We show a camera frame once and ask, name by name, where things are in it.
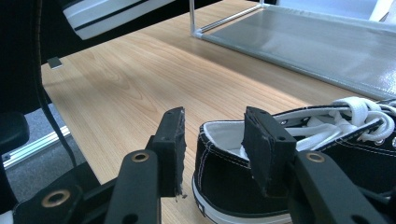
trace white shoelace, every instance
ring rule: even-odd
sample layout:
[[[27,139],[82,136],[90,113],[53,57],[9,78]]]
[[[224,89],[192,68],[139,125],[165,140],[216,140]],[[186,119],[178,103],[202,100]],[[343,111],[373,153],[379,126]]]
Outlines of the white shoelace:
[[[395,128],[393,119],[382,109],[387,109],[396,115],[396,101],[389,105],[380,105],[368,99],[359,97],[347,97],[336,100],[334,105],[347,104],[350,111],[346,115],[351,117],[348,121],[343,119],[340,111],[331,111],[329,115],[331,123],[321,120],[319,117],[311,117],[305,127],[286,128],[292,136],[305,136],[297,142],[297,150],[315,150],[326,145],[335,138],[346,135],[371,122],[383,120],[383,123],[373,132],[363,133],[362,141],[382,141],[389,137]]]

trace black sneaker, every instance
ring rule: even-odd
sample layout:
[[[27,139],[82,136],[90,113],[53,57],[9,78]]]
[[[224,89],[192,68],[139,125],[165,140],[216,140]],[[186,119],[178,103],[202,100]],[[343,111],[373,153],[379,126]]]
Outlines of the black sneaker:
[[[396,186],[396,101],[358,97],[274,115],[297,150],[331,156],[357,186],[387,195]],[[285,223],[286,199],[264,198],[242,146],[245,122],[211,121],[200,130],[193,192],[217,223]]]

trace cable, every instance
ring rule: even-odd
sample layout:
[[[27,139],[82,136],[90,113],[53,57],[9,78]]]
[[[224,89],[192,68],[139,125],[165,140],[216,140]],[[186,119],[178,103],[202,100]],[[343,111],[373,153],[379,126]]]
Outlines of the cable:
[[[48,106],[49,102],[47,101],[46,91],[42,85],[42,76],[41,76],[41,52],[40,52],[40,25],[41,25],[41,10],[42,10],[42,0],[34,1],[33,8],[35,8],[35,12],[31,18],[32,25],[32,32],[34,33],[33,43],[34,43],[34,50],[33,50],[33,65],[35,66],[33,76],[35,82],[35,92],[38,98],[38,102],[40,103],[41,109],[44,112],[49,124],[51,125],[52,129],[58,135],[58,138],[66,150],[67,154],[70,157],[70,160],[73,164],[73,167],[77,166],[76,158],[73,154],[71,147],[67,144],[64,135],[62,134],[61,129],[59,128],[58,123],[56,122],[55,118],[53,117],[52,113],[50,112],[50,108]]]

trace light wood surface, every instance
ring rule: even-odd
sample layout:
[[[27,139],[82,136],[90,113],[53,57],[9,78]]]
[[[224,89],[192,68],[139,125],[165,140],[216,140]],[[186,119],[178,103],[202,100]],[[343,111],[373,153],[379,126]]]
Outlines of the light wood surface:
[[[207,25],[255,3],[227,0],[196,11]],[[191,192],[199,126],[242,119],[246,106],[277,113],[357,95],[190,36],[185,14],[42,66],[43,82],[101,183],[143,149],[166,110],[186,109],[186,199],[163,199],[163,223],[210,223]]]

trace shoe sole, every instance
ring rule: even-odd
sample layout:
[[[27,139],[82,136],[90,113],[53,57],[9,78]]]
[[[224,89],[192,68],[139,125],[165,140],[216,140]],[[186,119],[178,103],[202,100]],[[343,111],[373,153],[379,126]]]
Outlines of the shoe sole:
[[[233,223],[267,223],[267,224],[283,224],[283,223],[291,223],[291,218],[289,214],[284,214],[280,216],[274,217],[232,217],[230,215],[221,213],[216,210],[206,200],[200,195],[197,188],[195,187],[194,178],[192,178],[192,191],[194,194],[195,201],[198,205],[199,210],[204,215],[204,217],[208,217],[211,221],[218,224],[233,224]]]

